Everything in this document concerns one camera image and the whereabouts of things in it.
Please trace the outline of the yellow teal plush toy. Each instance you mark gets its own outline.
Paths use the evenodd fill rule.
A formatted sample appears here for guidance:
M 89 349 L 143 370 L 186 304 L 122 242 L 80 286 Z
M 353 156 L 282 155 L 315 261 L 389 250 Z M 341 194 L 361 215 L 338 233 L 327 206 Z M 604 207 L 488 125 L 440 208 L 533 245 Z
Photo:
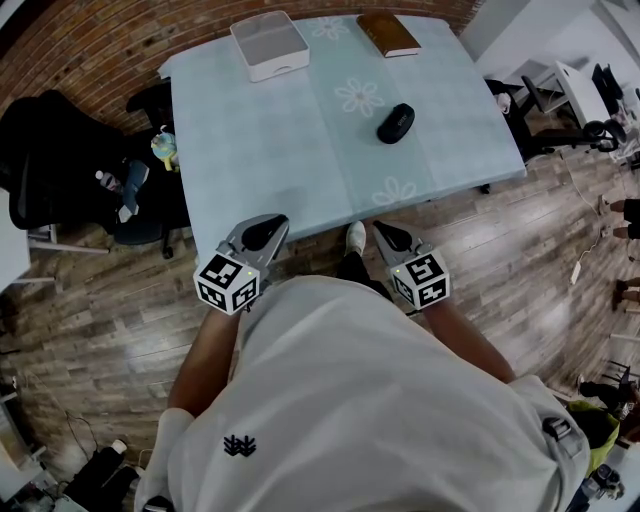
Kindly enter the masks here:
M 159 132 L 152 137 L 150 147 L 152 153 L 163 163 L 168 172 L 180 172 L 176 138 L 168 131 L 166 125 L 162 125 Z

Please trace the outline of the white rectangular box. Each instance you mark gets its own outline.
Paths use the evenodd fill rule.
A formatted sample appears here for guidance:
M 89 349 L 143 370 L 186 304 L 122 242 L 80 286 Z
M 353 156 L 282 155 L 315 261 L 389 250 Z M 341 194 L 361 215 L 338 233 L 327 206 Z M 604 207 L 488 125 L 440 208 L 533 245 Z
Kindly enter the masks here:
M 305 68 L 310 48 L 284 11 L 256 15 L 230 27 L 252 83 Z

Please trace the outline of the black bag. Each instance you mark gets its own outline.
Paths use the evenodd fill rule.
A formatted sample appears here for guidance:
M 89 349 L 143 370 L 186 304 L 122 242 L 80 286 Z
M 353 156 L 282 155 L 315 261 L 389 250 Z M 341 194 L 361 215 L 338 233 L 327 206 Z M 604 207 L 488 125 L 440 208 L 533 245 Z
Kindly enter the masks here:
M 137 469 L 124 464 L 127 445 L 120 439 L 96 450 L 65 487 L 63 495 L 87 512 L 122 512 Z

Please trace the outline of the large black mesh chair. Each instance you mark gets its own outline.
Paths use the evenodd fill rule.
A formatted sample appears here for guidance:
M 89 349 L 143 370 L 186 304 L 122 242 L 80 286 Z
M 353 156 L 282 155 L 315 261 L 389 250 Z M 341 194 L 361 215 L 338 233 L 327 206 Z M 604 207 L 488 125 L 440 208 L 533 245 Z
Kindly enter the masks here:
M 118 195 L 96 173 L 125 179 L 122 132 L 49 90 L 11 103 L 0 116 L 0 189 L 22 230 L 49 224 L 97 224 L 111 234 Z

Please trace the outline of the person's right forearm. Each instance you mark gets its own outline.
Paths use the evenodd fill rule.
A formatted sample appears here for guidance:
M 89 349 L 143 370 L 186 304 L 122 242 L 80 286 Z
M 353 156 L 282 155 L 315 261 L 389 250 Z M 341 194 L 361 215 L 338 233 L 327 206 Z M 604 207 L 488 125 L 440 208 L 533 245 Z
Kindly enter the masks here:
M 433 335 L 458 357 L 505 384 L 516 379 L 507 360 L 450 299 L 426 307 L 422 314 Z

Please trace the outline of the black glasses case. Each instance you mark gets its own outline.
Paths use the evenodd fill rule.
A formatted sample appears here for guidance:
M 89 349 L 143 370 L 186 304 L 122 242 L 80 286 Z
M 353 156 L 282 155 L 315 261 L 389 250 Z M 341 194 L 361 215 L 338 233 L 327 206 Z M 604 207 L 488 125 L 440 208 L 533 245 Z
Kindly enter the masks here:
M 407 134 L 414 120 L 414 109 L 406 103 L 398 104 L 377 128 L 377 138 L 384 144 L 396 144 Z

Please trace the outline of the person's black trousers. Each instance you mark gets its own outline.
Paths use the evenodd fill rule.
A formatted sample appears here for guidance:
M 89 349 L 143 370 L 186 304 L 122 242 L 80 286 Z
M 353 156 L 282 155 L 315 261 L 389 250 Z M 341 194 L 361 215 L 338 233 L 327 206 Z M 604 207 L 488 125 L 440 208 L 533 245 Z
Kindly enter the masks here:
M 362 256 L 356 250 L 349 250 L 338 265 L 337 279 L 352 281 L 371 288 L 389 301 L 393 301 L 386 287 L 370 277 Z

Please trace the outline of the yellow-green bag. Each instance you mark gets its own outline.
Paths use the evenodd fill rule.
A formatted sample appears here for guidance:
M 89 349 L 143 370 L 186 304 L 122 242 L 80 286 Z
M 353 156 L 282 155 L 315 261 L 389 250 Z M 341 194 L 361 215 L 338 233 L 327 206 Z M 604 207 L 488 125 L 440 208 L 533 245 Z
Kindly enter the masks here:
M 590 476 L 606 462 L 619 436 L 620 422 L 606 410 L 586 401 L 569 402 L 567 411 L 588 439 L 590 464 L 587 475 Z

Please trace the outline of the white side table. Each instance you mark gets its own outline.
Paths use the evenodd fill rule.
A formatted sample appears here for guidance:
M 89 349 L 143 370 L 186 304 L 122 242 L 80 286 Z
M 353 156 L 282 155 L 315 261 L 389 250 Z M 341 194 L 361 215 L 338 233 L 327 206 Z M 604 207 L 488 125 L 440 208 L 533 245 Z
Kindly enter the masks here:
M 65 245 L 51 241 L 31 239 L 27 231 L 14 226 L 9 215 L 9 193 L 0 189 L 0 294 L 11 285 L 50 284 L 56 278 L 25 277 L 31 269 L 31 249 L 58 252 L 79 252 L 104 255 L 109 249 Z

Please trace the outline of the person's white shoe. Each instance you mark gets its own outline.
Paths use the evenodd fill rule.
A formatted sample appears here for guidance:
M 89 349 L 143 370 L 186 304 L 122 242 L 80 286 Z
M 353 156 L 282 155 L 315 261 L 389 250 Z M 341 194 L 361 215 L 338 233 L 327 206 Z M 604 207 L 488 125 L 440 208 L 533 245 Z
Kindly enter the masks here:
M 366 247 L 366 228 L 362 221 L 353 222 L 347 229 L 345 255 L 356 253 L 361 256 Z

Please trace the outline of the white-capped bottle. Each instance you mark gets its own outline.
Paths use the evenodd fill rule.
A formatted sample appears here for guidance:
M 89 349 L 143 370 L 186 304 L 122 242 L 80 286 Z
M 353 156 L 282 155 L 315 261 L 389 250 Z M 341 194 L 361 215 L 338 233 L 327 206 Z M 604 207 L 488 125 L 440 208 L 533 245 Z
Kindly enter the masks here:
M 112 173 L 97 170 L 95 172 L 95 178 L 99 181 L 99 184 L 106 190 L 117 195 L 121 195 L 123 193 L 122 183 Z

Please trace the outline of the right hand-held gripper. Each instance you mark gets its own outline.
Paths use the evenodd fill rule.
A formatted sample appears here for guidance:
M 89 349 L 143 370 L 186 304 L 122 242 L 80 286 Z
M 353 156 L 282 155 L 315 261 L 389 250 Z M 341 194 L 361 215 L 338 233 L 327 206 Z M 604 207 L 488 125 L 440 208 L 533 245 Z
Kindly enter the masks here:
M 423 310 L 451 295 L 450 273 L 444 258 L 438 249 L 432 250 L 423 231 L 397 221 L 380 220 L 373 222 L 373 231 L 384 261 L 394 266 L 389 273 L 396 292 L 415 310 Z M 419 255 L 403 262 L 408 254 Z

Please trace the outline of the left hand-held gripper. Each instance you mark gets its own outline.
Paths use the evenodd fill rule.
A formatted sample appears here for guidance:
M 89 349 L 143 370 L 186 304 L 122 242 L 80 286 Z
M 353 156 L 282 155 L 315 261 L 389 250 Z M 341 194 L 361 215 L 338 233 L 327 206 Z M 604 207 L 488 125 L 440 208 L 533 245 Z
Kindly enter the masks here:
M 233 315 L 259 297 L 268 266 L 289 232 L 284 214 L 263 214 L 237 224 L 217 249 L 198 262 L 193 281 L 198 298 Z

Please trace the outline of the white desk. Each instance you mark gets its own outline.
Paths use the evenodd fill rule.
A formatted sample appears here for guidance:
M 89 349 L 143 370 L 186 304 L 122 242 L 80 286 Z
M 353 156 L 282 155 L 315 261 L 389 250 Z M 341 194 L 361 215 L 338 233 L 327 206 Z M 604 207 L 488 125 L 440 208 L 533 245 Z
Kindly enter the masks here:
M 609 65 L 597 64 L 588 74 L 556 61 L 535 78 L 523 75 L 521 79 L 525 89 L 516 95 L 521 106 L 527 100 L 539 100 L 539 109 L 550 113 L 568 105 L 579 127 L 609 119 L 619 122 L 623 128 L 629 126 L 623 91 Z

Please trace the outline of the light blue flowered tablecloth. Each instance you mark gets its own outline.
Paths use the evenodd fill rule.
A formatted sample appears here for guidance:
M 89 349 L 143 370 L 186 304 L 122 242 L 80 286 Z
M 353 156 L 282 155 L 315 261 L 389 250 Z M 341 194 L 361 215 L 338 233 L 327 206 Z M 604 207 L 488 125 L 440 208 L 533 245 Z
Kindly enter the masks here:
M 171 83 L 180 173 L 196 248 L 284 214 L 300 238 L 526 174 L 493 94 L 449 25 L 405 16 L 417 55 L 385 58 L 352 16 L 293 21 L 307 67 L 252 83 L 231 36 L 160 68 Z M 415 111 L 384 144 L 391 110 Z

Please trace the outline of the person's left forearm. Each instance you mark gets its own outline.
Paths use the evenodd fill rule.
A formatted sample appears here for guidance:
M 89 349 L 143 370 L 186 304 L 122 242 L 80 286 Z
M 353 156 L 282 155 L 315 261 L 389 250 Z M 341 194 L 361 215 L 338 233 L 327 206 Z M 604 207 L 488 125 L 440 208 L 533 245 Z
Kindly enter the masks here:
M 193 417 L 206 411 L 227 385 L 241 314 L 211 309 L 169 393 L 167 408 Z

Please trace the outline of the brown book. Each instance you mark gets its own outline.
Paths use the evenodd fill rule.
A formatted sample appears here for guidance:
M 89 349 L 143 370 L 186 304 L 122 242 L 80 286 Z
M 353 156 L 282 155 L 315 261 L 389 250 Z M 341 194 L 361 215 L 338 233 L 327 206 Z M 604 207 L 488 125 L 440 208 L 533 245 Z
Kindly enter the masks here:
M 417 55 L 421 50 L 421 45 L 394 14 L 361 14 L 356 22 L 385 58 Z

